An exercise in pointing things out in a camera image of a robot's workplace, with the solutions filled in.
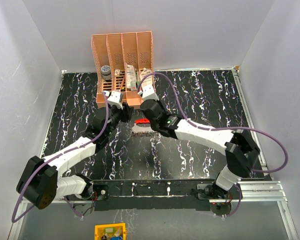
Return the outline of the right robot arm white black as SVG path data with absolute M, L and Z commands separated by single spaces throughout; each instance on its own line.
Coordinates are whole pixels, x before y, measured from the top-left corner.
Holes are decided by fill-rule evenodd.
M 259 158 L 260 148 L 250 132 L 244 129 L 218 130 L 198 124 L 169 113 L 158 100 L 148 99 L 140 105 L 140 110 L 149 120 L 151 129 L 167 138 L 191 141 L 221 153 L 226 158 L 226 166 L 220 171 L 213 184 L 199 193 L 211 198 L 225 199 L 233 185 L 248 178 Z

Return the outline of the red handled keyring holder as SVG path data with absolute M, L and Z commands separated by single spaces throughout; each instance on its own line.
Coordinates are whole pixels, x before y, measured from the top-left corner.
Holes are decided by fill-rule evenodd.
M 150 121 L 147 118 L 137 119 L 132 127 L 132 135 L 135 137 L 153 137 L 159 135 L 151 128 Z

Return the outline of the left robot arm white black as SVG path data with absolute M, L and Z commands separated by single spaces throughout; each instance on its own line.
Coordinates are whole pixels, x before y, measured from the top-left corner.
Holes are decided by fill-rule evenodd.
M 81 173 L 64 177 L 70 168 L 101 151 L 119 123 L 127 123 L 134 109 L 126 102 L 122 108 L 111 106 L 97 110 L 93 123 L 83 135 L 66 148 L 40 158 L 30 158 L 16 186 L 20 197 L 42 210 L 53 200 L 75 195 L 87 200 L 93 195 L 93 182 Z

